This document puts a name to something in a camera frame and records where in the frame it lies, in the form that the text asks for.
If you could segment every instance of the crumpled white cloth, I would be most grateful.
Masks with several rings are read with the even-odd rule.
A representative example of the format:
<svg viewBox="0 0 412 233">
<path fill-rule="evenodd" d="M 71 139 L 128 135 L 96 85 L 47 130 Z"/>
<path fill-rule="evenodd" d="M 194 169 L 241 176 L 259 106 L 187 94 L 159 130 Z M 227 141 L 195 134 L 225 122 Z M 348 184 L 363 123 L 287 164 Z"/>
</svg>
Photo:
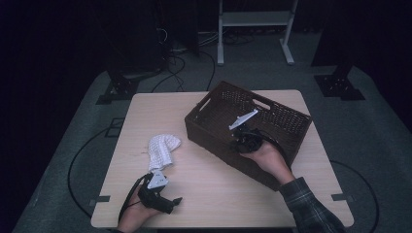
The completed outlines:
<svg viewBox="0 0 412 233">
<path fill-rule="evenodd" d="M 162 170 L 172 164 L 171 151 L 181 144 L 181 140 L 170 134 L 160 134 L 149 141 L 151 162 L 149 171 Z"/>
</svg>

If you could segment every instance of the gray carpet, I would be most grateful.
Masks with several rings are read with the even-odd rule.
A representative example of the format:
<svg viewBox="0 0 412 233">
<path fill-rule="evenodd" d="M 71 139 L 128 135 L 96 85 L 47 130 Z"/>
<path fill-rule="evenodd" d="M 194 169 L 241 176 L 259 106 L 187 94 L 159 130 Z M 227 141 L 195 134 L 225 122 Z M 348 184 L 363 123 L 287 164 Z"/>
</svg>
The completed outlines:
<svg viewBox="0 0 412 233">
<path fill-rule="evenodd" d="M 327 155 L 364 176 L 376 194 L 379 221 L 375 232 L 409 232 L 412 229 L 412 136 L 380 95 L 374 82 L 364 72 L 353 68 L 352 84 L 364 95 L 364 101 L 325 98 L 314 75 L 330 74 L 334 67 L 311 67 L 319 34 L 293 33 L 290 47 L 294 66 L 287 65 L 278 39 L 280 35 L 255 36 L 241 47 L 225 47 L 222 67 L 216 67 L 211 87 L 227 81 L 248 89 L 297 89 L 308 106 Z M 202 48 L 216 60 L 216 46 Z M 212 59 L 204 53 L 179 55 L 186 64 L 175 78 L 163 82 L 155 92 L 206 90 L 213 73 Z M 171 59 L 177 71 L 182 61 Z M 140 82 L 138 92 L 151 92 L 169 76 L 162 74 Z M 74 156 L 82 146 L 108 127 L 115 117 L 125 117 L 129 101 L 95 105 L 109 83 L 102 73 L 89 88 L 73 117 L 49 168 L 33 193 L 14 232 L 107 232 L 95 229 L 89 218 L 75 205 L 67 187 L 67 175 Z M 81 206 L 92 213 L 103 184 L 117 138 L 104 133 L 90 141 L 79 153 L 71 171 L 74 195 Z M 352 196 L 350 208 L 355 224 L 348 232 L 369 232 L 375 223 L 376 206 L 364 180 L 350 168 L 332 163 L 344 193 Z"/>
</svg>

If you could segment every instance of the sleeve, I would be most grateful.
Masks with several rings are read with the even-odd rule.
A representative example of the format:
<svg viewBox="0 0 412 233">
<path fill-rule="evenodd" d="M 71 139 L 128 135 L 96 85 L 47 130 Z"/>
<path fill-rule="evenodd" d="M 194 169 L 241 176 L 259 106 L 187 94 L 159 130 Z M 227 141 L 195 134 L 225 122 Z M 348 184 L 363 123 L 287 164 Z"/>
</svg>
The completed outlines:
<svg viewBox="0 0 412 233">
<path fill-rule="evenodd" d="M 279 189 L 293 214 L 299 233 L 345 232 L 342 222 L 315 197 L 303 178 Z"/>
</svg>

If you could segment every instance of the wicker basket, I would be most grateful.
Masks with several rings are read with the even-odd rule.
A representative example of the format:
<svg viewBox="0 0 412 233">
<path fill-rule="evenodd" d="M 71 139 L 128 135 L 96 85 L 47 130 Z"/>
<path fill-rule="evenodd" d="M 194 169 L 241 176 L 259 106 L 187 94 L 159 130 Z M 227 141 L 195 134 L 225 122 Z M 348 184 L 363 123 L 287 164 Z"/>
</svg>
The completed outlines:
<svg viewBox="0 0 412 233">
<path fill-rule="evenodd" d="M 254 100 L 270 106 L 270 110 L 256 104 Z M 251 159 L 240 156 L 230 148 L 230 142 L 234 138 L 228 126 L 237 117 L 254 109 L 258 109 L 258 113 L 247 121 L 249 127 L 264 130 L 273 136 L 292 164 L 312 118 L 230 83 L 221 82 L 185 117 L 188 138 L 226 164 L 269 188 L 278 190 L 280 184 L 273 176 L 261 170 Z"/>
</svg>

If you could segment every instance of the wooden table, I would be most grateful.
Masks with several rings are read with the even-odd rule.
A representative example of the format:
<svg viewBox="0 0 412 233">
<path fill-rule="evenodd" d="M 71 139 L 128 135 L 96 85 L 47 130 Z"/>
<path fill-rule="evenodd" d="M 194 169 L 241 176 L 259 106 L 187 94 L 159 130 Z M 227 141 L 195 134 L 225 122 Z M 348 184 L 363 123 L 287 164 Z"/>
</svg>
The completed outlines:
<svg viewBox="0 0 412 233">
<path fill-rule="evenodd" d="M 297 90 L 256 93 L 309 114 Z M 184 118 L 205 95 L 206 92 L 143 93 L 133 97 L 100 192 L 100 196 L 110 196 L 110 201 L 96 204 L 91 219 L 94 227 L 117 226 L 119 211 L 129 189 L 148 173 L 149 140 L 158 134 L 172 134 L 182 140 L 172 151 L 173 165 L 163 170 L 169 184 L 161 195 L 170 200 L 184 199 L 171 215 L 155 216 L 145 223 L 146 227 L 295 226 L 279 192 L 226 165 L 188 139 Z M 353 224 L 347 202 L 331 198 L 331 194 L 342 193 L 342 190 L 314 123 L 309 127 L 292 170 L 297 177 L 305 178 L 316 197 L 344 225 Z"/>
</svg>

